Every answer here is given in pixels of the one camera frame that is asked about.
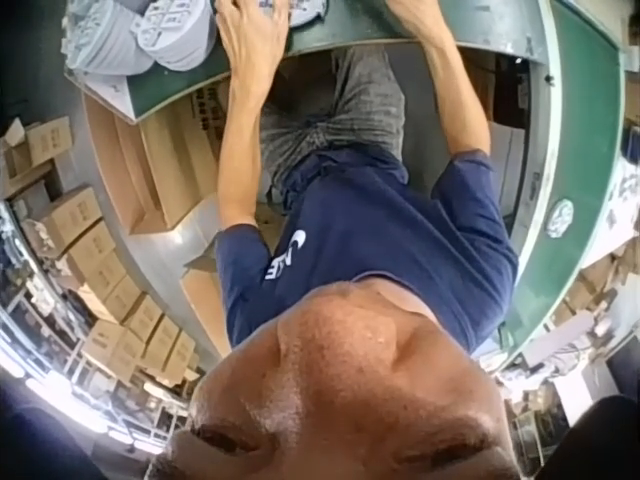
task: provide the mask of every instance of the t-shirt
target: t-shirt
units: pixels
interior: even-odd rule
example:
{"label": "t-shirt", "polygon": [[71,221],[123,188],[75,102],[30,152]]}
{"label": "t-shirt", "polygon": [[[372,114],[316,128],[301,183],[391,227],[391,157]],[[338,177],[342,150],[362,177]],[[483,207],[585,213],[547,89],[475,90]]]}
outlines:
{"label": "t-shirt", "polygon": [[218,234],[227,331],[237,346],[311,290],[376,276],[417,295],[468,352],[495,331],[518,270],[481,152],[454,158],[431,197],[409,188],[387,152],[317,152],[289,175],[290,204],[272,256],[259,230]]}

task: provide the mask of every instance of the gray shorts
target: gray shorts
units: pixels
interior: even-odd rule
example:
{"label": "gray shorts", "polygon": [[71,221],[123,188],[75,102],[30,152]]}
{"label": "gray shorts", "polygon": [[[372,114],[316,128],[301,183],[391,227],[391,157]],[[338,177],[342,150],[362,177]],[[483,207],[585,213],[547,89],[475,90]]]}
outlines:
{"label": "gray shorts", "polygon": [[336,89],[331,113],[310,122],[267,103],[260,120],[263,168],[281,190],[286,174],[310,153],[328,147],[379,145],[401,160],[404,95],[383,47],[358,46],[331,53]]}

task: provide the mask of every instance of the hand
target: hand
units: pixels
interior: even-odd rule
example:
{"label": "hand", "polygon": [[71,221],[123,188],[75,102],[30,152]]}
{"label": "hand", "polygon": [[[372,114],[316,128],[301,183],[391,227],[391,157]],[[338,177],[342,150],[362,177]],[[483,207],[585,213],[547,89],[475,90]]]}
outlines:
{"label": "hand", "polygon": [[387,5],[422,42],[437,45],[451,35],[438,0],[387,0]]}
{"label": "hand", "polygon": [[289,32],[289,0],[274,0],[273,15],[256,0],[216,0],[216,21],[231,65],[231,94],[259,102],[269,94]]}

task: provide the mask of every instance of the white printed logo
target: white printed logo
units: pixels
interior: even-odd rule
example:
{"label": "white printed logo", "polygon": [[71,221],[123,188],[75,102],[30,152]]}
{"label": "white printed logo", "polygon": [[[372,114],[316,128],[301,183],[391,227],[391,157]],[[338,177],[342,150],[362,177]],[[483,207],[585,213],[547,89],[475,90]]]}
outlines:
{"label": "white printed logo", "polygon": [[265,275],[265,280],[275,280],[280,275],[282,275],[282,271],[284,267],[288,267],[291,265],[291,256],[293,255],[294,248],[296,250],[300,250],[304,245],[304,242],[307,240],[307,234],[304,230],[296,230],[291,240],[289,240],[289,249],[279,257],[274,258],[271,261],[271,266],[269,270],[267,270],[267,274]]}

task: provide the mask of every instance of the man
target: man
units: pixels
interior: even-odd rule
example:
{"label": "man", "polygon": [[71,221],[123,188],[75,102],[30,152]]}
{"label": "man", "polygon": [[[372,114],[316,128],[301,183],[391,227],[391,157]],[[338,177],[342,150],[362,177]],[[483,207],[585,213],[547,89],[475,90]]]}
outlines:
{"label": "man", "polygon": [[[383,50],[333,52],[330,118],[265,105],[287,3],[272,17],[255,0],[216,4],[232,74],[215,254],[234,351],[149,476],[518,478],[498,390],[469,358],[502,321],[517,257],[438,2],[387,0],[424,49],[452,157],[431,198],[407,186]],[[289,212],[273,257],[254,218],[263,163]]]}

